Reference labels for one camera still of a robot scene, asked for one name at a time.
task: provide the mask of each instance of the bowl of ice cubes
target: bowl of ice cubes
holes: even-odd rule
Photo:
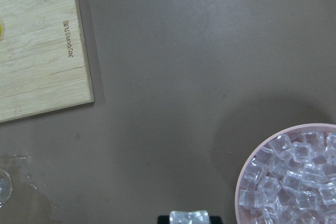
[[[336,224],[336,125],[303,124],[263,141],[240,172],[238,224]]]

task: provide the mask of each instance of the pink bowl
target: pink bowl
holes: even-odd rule
[[[264,145],[266,145],[269,141],[274,139],[275,137],[281,135],[281,134],[295,134],[295,133],[301,133],[306,131],[320,131],[323,133],[336,133],[336,125],[334,124],[325,124],[325,123],[310,123],[310,124],[302,124],[297,125],[294,127],[290,127],[288,129],[282,130],[269,138],[267,138],[265,141],[263,141],[248,157],[247,161],[243,165],[243,168],[241,169],[241,172],[239,174],[237,186],[236,186],[236,193],[235,193],[235,210],[236,210],[236,218],[237,218],[237,224],[250,224],[251,220],[255,217],[251,216],[248,210],[242,208],[238,204],[238,192],[240,188],[240,181],[243,176],[243,173],[246,169],[246,166],[250,162],[250,160],[253,158],[253,156],[257,153],[257,151],[262,148]]]

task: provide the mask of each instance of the bowl rim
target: bowl rim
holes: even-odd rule
[[[275,134],[273,134],[272,136],[270,136],[269,138],[267,138],[266,140],[264,140],[262,143],[260,143],[253,151],[252,153],[248,156],[248,158],[246,159],[243,167],[240,170],[239,173],[239,177],[237,180],[237,185],[236,185],[236,191],[235,191],[235,213],[236,213],[236,220],[237,220],[237,224],[245,224],[242,223],[239,217],[239,205],[238,205],[238,192],[239,192],[239,185],[240,185],[240,181],[241,178],[243,176],[243,173],[245,171],[246,166],[248,165],[249,161],[253,158],[253,156],[257,153],[257,151],[262,148],[264,145],[266,145],[269,141],[271,141],[273,138],[282,135],[284,133],[293,131],[293,130],[297,130],[297,129],[304,129],[304,128],[308,128],[308,127],[331,127],[336,129],[336,125],[335,124],[328,124],[328,123],[307,123],[307,124],[300,124],[300,125],[296,125],[296,126],[292,126],[289,128],[286,128],[284,130],[281,130]]]

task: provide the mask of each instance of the black object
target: black object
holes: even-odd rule
[[[157,220],[157,224],[169,224],[169,215],[160,215]],[[220,216],[210,216],[210,223],[223,224]]]

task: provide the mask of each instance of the wood grain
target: wood grain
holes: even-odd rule
[[[78,0],[0,0],[0,122],[94,101]]]

